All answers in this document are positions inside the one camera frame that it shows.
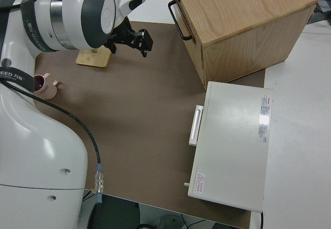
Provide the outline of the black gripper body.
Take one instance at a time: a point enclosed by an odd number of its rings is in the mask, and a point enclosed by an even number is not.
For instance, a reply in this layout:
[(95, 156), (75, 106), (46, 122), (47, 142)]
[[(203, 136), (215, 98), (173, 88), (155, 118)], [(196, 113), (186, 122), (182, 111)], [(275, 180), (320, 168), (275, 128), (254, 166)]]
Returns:
[(106, 48), (115, 49), (115, 44), (119, 43), (136, 49), (139, 45), (136, 43), (134, 33), (135, 31), (132, 29), (129, 19), (124, 18), (123, 22), (112, 30), (106, 42)]

